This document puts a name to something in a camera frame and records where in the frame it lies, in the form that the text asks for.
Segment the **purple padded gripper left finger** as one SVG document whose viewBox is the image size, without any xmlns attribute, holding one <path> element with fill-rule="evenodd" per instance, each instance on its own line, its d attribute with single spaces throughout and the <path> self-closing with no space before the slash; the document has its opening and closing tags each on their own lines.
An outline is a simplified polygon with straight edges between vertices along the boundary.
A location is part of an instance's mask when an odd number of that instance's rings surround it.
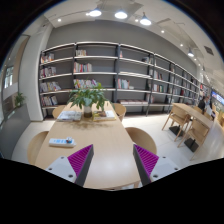
<svg viewBox="0 0 224 224">
<path fill-rule="evenodd" d="M 46 171 L 83 187 L 93 155 L 93 145 L 86 146 L 68 157 L 60 156 Z"/>
</svg>

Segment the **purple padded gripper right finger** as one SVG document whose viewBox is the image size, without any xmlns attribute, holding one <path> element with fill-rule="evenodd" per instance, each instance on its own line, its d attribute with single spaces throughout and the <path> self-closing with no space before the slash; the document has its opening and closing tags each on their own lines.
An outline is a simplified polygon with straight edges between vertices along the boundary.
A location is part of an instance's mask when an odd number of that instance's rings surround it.
<svg viewBox="0 0 224 224">
<path fill-rule="evenodd" d="M 179 170 L 169 158 L 159 157 L 136 144 L 133 145 L 133 156 L 143 186 Z"/>
</svg>

